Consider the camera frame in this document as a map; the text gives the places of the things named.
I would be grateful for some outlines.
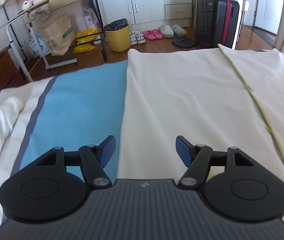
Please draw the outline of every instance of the blue blanket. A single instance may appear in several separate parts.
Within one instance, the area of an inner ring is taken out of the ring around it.
[[[124,114],[127,60],[86,68],[56,78],[45,97],[20,169],[56,146],[75,151],[116,138],[116,151],[105,171],[114,182]],[[82,178],[78,167],[67,171]]]

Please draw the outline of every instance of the bed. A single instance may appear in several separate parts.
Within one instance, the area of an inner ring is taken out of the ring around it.
[[[108,135],[117,142],[105,168],[113,182],[177,180],[186,170],[178,135],[214,150],[237,146],[284,181],[284,53],[131,49],[126,61],[2,90],[0,186],[53,147],[74,151]]]

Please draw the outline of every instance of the black trash bag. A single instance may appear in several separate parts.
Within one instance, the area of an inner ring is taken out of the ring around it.
[[[120,29],[123,29],[126,26],[128,26],[127,19],[123,18],[123,19],[111,22],[108,25],[105,25],[104,30],[109,31],[109,32],[113,32],[113,31],[118,31]]]

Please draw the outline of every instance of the green string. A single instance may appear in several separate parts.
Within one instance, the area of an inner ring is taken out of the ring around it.
[[[240,78],[240,80],[242,81],[242,83],[244,84],[246,90],[249,92],[251,98],[253,99],[253,101],[255,102],[255,104],[257,105],[259,112],[263,118],[264,123],[266,124],[266,130],[271,134],[273,141],[275,142],[275,145],[277,146],[277,148],[279,149],[280,155],[282,157],[283,160],[283,164],[284,164],[284,150],[277,138],[277,136],[274,133],[274,130],[268,120],[268,118],[266,117],[266,114],[262,108],[262,106],[260,105],[259,101],[257,100],[257,98],[254,96],[252,88],[248,85],[248,83],[246,82],[246,80],[244,79],[244,77],[241,75],[240,71],[237,69],[235,63],[229,58],[229,56],[224,52],[223,50],[223,46],[221,44],[218,44],[218,47],[220,49],[220,51],[222,52],[222,54],[231,62],[231,65],[233,67],[233,69],[235,70],[235,72],[237,73],[238,77]]]

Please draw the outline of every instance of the yellow plastic bag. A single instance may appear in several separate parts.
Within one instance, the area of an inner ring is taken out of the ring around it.
[[[77,38],[82,37],[82,36],[86,36],[86,35],[90,35],[90,34],[94,34],[94,33],[97,33],[97,32],[98,32],[97,29],[88,28],[87,30],[85,30],[81,33],[77,33],[75,35],[75,44],[77,45],[77,44],[81,44],[81,43],[85,43],[85,42],[94,40],[96,35],[92,35],[92,36],[81,38],[81,39],[77,39]],[[74,54],[82,53],[82,52],[89,51],[91,49],[95,49],[95,47],[93,45],[87,43],[87,44],[75,47],[73,53]]]

